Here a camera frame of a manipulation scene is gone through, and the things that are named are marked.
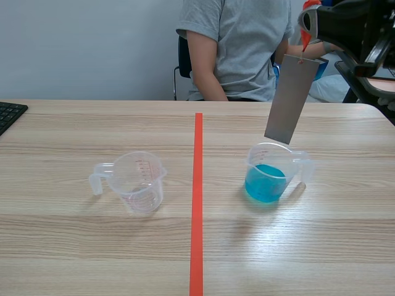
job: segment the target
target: black chair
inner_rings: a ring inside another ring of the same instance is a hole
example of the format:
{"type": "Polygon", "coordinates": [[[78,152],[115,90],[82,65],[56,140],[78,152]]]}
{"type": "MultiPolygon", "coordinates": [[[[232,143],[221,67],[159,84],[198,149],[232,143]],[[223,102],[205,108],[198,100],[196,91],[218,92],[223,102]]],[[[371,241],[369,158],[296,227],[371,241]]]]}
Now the black chair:
{"type": "MultiPolygon", "coordinates": [[[[276,53],[274,53],[270,60],[272,61],[273,67],[276,67],[278,72],[280,72],[279,66],[275,66],[275,57],[276,53]]],[[[177,101],[177,84],[176,84],[176,72],[180,71],[181,77],[191,78],[192,64],[191,64],[191,56],[189,55],[189,47],[188,41],[181,36],[178,37],[178,66],[174,68],[173,71],[173,93],[174,100],[177,101]]]]}

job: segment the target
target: keyboard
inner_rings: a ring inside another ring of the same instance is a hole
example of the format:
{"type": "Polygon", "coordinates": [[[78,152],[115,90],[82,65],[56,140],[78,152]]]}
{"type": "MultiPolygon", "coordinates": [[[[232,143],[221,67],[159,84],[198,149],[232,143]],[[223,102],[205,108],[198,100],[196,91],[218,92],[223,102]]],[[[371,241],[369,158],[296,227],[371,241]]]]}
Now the keyboard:
{"type": "Polygon", "coordinates": [[[26,112],[26,105],[0,102],[0,136],[26,112]]]}

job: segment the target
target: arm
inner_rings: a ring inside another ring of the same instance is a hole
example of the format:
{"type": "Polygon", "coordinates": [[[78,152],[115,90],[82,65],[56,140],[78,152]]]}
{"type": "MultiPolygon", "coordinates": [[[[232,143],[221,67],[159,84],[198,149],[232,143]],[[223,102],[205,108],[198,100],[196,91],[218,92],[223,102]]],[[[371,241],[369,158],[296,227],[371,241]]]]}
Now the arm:
{"type": "Polygon", "coordinates": [[[225,92],[214,76],[217,42],[192,31],[186,34],[194,84],[206,101],[227,101],[225,92]]]}
{"type": "MultiPolygon", "coordinates": [[[[331,44],[331,50],[335,51],[338,50],[339,48],[336,47],[335,45],[331,44]]],[[[285,39],[283,40],[280,45],[277,47],[276,50],[276,63],[281,64],[284,58],[284,54],[289,54],[291,56],[296,56],[300,57],[302,54],[303,46],[302,45],[289,45],[288,40],[285,39]]],[[[324,48],[323,42],[315,43],[315,44],[310,44],[303,57],[306,59],[317,59],[319,57],[324,56],[325,54],[328,54],[324,48]]]]}

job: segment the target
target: wooden table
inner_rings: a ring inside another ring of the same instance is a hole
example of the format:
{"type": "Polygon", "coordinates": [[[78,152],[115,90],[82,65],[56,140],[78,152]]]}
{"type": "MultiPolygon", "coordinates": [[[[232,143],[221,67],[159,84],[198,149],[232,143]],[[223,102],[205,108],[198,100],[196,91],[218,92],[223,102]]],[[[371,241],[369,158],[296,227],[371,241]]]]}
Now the wooden table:
{"type": "Polygon", "coordinates": [[[15,102],[30,108],[0,137],[0,295],[188,295],[195,112],[206,296],[394,295],[395,129],[374,108],[307,104],[291,145],[316,161],[312,182],[255,207],[243,159],[270,104],[15,102]],[[88,184],[134,150],[169,172],[150,216],[88,184]]]}

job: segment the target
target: plastic measuring cup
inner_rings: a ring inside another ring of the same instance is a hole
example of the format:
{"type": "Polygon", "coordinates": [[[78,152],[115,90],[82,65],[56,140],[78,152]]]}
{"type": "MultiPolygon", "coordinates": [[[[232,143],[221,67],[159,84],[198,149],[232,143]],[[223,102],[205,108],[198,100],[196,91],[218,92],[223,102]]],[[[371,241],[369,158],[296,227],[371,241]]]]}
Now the plastic measuring cup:
{"type": "Polygon", "coordinates": [[[308,183],[314,173],[314,162],[303,151],[291,151],[274,143],[251,148],[245,187],[248,194],[262,202],[275,202],[302,169],[302,182],[308,183]]]}
{"type": "Polygon", "coordinates": [[[135,213],[149,213],[163,200],[162,179],[167,174],[162,162],[148,152],[132,152],[114,163],[94,167],[89,177],[94,195],[103,193],[101,178],[118,193],[125,205],[135,213]]]}

